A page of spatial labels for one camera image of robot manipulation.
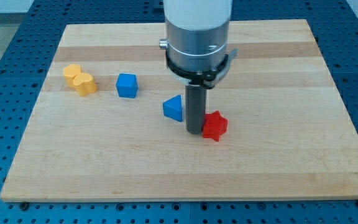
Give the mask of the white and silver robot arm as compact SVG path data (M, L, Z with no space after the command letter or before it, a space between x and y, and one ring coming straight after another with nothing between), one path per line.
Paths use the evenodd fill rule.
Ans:
M164 0L163 9L172 64L205 72L224 60L232 0Z

